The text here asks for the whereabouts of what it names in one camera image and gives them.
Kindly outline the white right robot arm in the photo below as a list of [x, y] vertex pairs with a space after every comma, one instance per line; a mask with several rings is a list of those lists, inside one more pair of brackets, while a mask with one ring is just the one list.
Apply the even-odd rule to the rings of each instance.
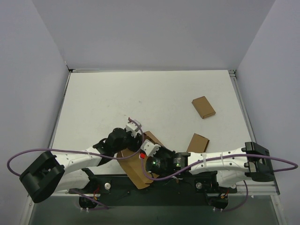
[[145, 171], [159, 175], [159, 180], [215, 172], [217, 184], [231, 188], [243, 180], [272, 182], [275, 178], [269, 151], [255, 142], [215, 153], [175, 152], [150, 141], [145, 141], [141, 149], [148, 157]]

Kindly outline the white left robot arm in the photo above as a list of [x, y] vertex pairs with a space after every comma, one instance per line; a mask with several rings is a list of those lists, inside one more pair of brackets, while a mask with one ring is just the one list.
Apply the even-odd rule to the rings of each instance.
[[125, 149], [136, 154], [143, 142], [143, 132], [137, 128], [115, 128], [107, 138], [87, 150], [44, 150], [21, 173], [19, 180], [34, 203], [65, 189], [77, 188], [90, 193], [95, 190], [96, 181], [89, 167], [116, 160], [115, 155]]

